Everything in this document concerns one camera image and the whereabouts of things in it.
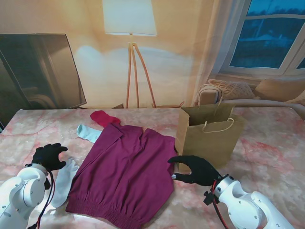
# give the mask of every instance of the white sock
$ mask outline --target white sock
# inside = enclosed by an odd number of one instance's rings
[[[85,125],[80,124],[77,128],[77,135],[78,137],[88,140],[92,143],[95,143],[96,140],[101,135],[102,130],[96,130]]]
[[[75,161],[70,158],[65,167],[58,171],[55,181],[55,194],[51,201],[53,207],[58,208],[66,201],[71,188],[72,179],[78,168],[78,165],[75,165]]]

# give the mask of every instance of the floor lamp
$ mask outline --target floor lamp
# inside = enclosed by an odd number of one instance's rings
[[[106,34],[128,35],[130,36],[131,41],[133,36],[157,36],[151,0],[102,0],[102,5]],[[140,108],[137,64],[134,49],[136,50],[144,68],[152,97],[152,104],[154,108],[156,108],[156,102],[154,100],[153,89],[149,80],[147,68],[139,47],[135,42],[128,43],[128,78],[125,107],[128,108],[131,63],[133,61],[137,107]]]

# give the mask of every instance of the black cable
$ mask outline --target black cable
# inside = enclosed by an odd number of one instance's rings
[[[50,198],[51,198],[51,195],[52,195],[53,185],[55,184],[55,181],[54,181],[54,176],[53,176],[53,173],[51,172],[51,170],[48,170],[48,169],[47,169],[47,171],[49,172],[50,177],[51,177],[51,188],[50,188],[50,193],[49,193],[49,196],[48,196],[48,199],[47,199],[46,204],[44,205],[44,207],[43,207],[41,213],[40,213],[39,216],[38,216],[37,222],[34,223],[32,226],[28,227],[28,229],[36,229],[36,228],[37,228],[37,225],[40,223],[40,219],[41,219],[42,215],[44,214],[44,211],[46,210],[47,206],[50,204],[49,201],[50,201]]]

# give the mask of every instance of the lamp leg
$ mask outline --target lamp leg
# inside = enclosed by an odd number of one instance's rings
[[[149,86],[149,90],[150,90],[151,96],[152,96],[153,107],[156,108],[157,106],[156,106],[156,102],[155,102],[154,97],[153,97],[153,89],[152,89],[151,82],[149,80],[149,76],[148,76],[148,72],[147,72],[147,69],[146,69],[146,66],[145,66],[145,63],[144,63],[144,59],[143,59],[143,57],[142,57],[142,55],[140,53],[140,50],[138,48],[137,43],[133,43],[133,45],[134,45],[134,47],[135,47],[135,49],[136,49],[136,51],[137,51],[137,53],[139,55],[139,58],[140,58],[140,60],[142,62],[142,65],[143,65],[143,68],[144,68],[144,71],[145,71],[145,75],[146,75],[146,79],[147,79],[147,83],[148,83],[148,86]]]
[[[126,95],[126,108],[128,108],[129,101],[129,88],[130,88],[130,73],[132,68],[132,51],[131,44],[128,43],[128,79],[127,79],[127,95]]]
[[[135,90],[137,94],[137,107],[140,108],[139,104],[139,88],[138,88],[138,73],[137,73],[137,63],[135,61],[135,54],[133,50],[133,45],[132,45],[132,59],[133,59],[133,66],[134,66],[134,77],[135,77]]]

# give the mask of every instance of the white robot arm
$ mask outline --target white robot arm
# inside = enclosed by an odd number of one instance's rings
[[[293,229],[293,226],[260,192],[245,192],[239,181],[225,176],[215,187],[215,196],[228,207],[229,217],[238,229],[256,229],[264,217],[264,229]]]
[[[47,170],[29,164],[0,187],[0,228],[25,229],[34,208],[44,197]]]

